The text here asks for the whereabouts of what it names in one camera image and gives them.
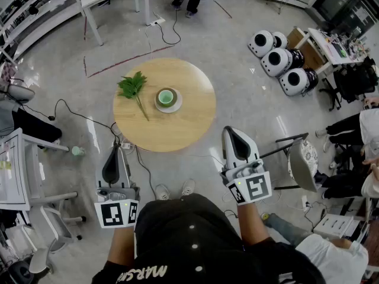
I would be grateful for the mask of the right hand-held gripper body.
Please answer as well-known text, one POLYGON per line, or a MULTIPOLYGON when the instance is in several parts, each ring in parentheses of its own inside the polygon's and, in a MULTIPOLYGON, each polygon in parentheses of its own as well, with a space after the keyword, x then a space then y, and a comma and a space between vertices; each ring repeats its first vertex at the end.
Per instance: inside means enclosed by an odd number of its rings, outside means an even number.
POLYGON ((269 171, 262 159, 220 173, 238 206, 254 203, 272 195, 269 171))

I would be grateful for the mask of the dark display cabinet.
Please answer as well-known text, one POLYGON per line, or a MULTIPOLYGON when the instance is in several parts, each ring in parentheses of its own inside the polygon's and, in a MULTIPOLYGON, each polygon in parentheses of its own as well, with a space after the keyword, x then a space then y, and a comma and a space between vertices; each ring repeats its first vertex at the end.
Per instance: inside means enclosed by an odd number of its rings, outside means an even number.
POLYGON ((351 34, 359 28, 362 36, 379 22, 379 0, 316 0, 313 9, 328 33, 351 34))

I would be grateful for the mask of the white capsule backpack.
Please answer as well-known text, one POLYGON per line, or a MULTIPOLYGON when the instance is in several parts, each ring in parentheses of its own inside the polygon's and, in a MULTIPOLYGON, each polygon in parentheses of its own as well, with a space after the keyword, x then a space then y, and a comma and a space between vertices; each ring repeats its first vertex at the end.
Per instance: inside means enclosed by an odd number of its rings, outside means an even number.
POLYGON ((287 96, 304 96, 317 86, 319 78, 311 68, 295 68, 282 75, 278 81, 287 96))
POLYGON ((276 43, 276 38, 270 31, 261 30, 252 36, 248 42, 248 47, 256 57, 262 58, 270 50, 275 48, 276 43))
POLYGON ((283 33, 276 31, 272 33, 272 36, 275 40, 275 48, 286 49, 288 47, 288 39, 283 33))

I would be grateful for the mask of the person's white shoe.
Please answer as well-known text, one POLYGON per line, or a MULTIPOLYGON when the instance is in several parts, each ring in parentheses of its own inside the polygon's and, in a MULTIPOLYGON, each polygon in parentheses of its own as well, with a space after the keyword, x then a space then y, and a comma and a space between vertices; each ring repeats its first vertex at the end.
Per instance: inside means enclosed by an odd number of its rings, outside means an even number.
POLYGON ((167 201, 170 199, 170 194, 166 186, 157 185, 155 189, 156 198, 161 201, 167 201))
POLYGON ((182 196, 188 196, 195 191, 196 182, 194 179, 188 179, 184 182, 182 187, 182 196))

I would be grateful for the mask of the white drawer unit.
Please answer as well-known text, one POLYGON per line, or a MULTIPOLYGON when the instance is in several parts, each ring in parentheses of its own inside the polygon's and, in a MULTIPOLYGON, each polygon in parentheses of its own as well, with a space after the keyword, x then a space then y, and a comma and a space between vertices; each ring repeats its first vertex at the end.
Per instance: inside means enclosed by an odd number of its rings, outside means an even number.
POLYGON ((352 216, 326 214, 313 232, 324 238, 342 238, 353 220, 352 216))

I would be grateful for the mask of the white round robot heads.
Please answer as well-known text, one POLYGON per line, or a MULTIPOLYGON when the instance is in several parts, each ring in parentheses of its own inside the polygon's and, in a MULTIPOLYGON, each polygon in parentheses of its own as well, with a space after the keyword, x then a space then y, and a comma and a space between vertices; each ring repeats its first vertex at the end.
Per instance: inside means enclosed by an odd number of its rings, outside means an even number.
POLYGON ((299 49, 274 48, 261 59, 261 66, 270 77, 280 77, 287 71, 301 68, 305 64, 305 56, 299 49))

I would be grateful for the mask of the white shelf rack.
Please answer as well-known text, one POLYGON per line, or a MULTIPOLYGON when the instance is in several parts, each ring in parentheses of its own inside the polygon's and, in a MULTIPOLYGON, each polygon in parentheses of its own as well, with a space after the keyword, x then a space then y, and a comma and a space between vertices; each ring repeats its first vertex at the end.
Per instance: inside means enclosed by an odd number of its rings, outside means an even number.
POLYGON ((16 62, 35 42, 65 21, 84 14, 80 0, 50 0, 38 8, 36 15, 13 15, 4 21, 0 17, 0 63, 5 59, 16 62))

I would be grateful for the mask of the person's right white shoe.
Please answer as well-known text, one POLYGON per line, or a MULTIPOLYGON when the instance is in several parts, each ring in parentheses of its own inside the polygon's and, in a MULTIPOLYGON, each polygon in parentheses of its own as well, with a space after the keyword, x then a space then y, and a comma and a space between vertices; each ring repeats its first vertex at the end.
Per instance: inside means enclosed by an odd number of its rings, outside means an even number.
POLYGON ((182 196, 188 196, 195 191, 196 182, 194 179, 188 179, 184 182, 182 187, 182 196))

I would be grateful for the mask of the checkered cloth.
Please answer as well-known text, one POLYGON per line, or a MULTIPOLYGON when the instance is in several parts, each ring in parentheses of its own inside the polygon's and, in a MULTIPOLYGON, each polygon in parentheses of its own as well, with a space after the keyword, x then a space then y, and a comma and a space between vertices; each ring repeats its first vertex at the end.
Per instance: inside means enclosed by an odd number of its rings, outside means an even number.
POLYGON ((9 82, 15 75, 16 68, 14 65, 10 62, 3 62, 2 65, 0 65, 0 78, 3 81, 9 82))

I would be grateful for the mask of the green leaf sprig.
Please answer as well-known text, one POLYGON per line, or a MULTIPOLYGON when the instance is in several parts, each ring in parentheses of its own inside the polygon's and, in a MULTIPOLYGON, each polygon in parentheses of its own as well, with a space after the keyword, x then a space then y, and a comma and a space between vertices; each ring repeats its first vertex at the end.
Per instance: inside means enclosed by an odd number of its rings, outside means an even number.
POLYGON ((144 117, 149 121, 149 117, 139 97, 140 91, 147 82, 147 77, 141 71, 138 71, 132 77, 122 76, 122 78, 123 80, 118 83, 119 92, 117 95, 134 100, 144 117))

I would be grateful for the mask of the white saucer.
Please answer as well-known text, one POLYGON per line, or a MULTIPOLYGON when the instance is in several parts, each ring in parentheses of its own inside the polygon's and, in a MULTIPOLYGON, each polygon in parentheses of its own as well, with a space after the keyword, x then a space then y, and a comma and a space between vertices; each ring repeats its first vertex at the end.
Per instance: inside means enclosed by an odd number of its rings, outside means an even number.
POLYGON ((182 98, 182 95, 177 90, 175 90, 175 92, 177 94, 177 100, 176 100, 176 102, 172 106, 170 106, 170 107, 160 106, 158 104, 158 100, 155 99, 155 107, 160 112, 163 112, 163 113, 166 113, 166 114, 171 114, 171 113, 177 112, 180 109, 180 107, 182 106, 183 98, 182 98))

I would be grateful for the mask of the person's black shirt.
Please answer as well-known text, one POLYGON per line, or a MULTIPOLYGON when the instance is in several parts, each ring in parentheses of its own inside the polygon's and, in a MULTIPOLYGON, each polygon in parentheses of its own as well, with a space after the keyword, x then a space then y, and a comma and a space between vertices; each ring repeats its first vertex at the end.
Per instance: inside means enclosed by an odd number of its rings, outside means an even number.
POLYGON ((225 214, 192 193, 152 201, 134 227, 134 263, 105 262, 91 284, 326 284, 319 269, 288 244, 245 246, 225 214))

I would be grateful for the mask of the person's right forearm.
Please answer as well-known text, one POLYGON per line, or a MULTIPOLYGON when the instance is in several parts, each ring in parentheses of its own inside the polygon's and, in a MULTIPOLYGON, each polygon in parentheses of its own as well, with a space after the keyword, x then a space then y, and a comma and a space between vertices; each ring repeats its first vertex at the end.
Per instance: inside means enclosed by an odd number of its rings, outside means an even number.
POLYGON ((245 246, 252 246, 269 238, 266 226, 254 203, 239 205, 237 215, 241 238, 245 246))

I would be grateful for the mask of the brown glass bowl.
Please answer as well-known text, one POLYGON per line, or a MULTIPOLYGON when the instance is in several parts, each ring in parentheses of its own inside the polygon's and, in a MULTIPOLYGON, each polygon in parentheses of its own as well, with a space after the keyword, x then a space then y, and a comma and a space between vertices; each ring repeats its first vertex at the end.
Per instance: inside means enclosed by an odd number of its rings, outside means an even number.
POLYGON ((165 113, 173 113, 180 109, 182 96, 178 90, 173 88, 162 88, 155 96, 155 106, 165 113))

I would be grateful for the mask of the grey chair patterned cushion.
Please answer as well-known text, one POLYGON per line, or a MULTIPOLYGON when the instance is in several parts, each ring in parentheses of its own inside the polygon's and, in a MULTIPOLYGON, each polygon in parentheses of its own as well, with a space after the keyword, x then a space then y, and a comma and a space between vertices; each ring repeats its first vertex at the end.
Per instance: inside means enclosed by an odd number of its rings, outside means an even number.
POLYGON ((317 192, 314 176, 317 173, 319 165, 318 155, 314 146, 307 141, 308 135, 308 133, 303 133, 278 139, 275 141, 276 143, 284 141, 292 141, 292 143, 260 155, 260 158, 263 159, 283 151, 287 157, 288 173, 296 185, 275 187, 275 191, 302 188, 306 191, 317 192))

